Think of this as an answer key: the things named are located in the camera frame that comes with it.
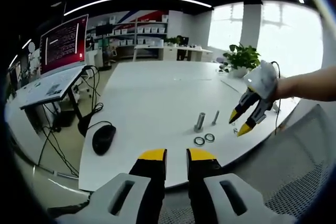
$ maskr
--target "window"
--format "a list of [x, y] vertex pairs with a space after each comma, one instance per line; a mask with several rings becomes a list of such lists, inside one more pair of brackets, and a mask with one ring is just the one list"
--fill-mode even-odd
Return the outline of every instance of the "window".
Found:
[[242, 35], [243, 14], [243, 3], [215, 7], [211, 17], [208, 46], [229, 50], [229, 45], [238, 45]]
[[295, 4], [264, 1], [257, 49], [261, 59], [278, 62], [285, 77], [320, 69], [323, 41], [319, 14]]

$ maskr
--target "red screen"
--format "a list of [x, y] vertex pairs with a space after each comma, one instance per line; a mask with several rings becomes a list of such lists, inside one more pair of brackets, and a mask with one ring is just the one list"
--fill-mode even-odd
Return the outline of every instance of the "red screen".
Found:
[[41, 36], [41, 74], [85, 60], [88, 15], [65, 22]]

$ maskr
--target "computer mouse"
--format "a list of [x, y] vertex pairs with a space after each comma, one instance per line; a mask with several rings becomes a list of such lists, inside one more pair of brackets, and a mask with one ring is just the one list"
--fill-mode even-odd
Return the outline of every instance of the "computer mouse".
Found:
[[115, 132], [116, 127], [113, 125], [104, 125], [94, 133], [92, 148], [97, 155], [102, 156], [108, 151]]

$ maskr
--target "human arm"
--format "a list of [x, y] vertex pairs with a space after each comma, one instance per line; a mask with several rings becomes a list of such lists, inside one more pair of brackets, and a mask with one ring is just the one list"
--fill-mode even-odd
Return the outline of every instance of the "human arm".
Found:
[[317, 101], [336, 101], [336, 66], [279, 79], [274, 100], [300, 97]]

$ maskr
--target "metal washer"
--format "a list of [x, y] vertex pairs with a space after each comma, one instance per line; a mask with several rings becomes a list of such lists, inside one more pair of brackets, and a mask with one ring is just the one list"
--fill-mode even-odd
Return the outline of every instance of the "metal washer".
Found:
[[204, 138], [202, 138], [200, 136], [197, 136], [197, 137], [194, 138], [194, 144], [196, 146], [203, 146], [205, 144], [205, 140], [204, 140]]
[[204, 138], [209, 143], [212, 143], [215, 141], [215, 136], [214, 134], [211, 134], [211, 133], [205, 134]]

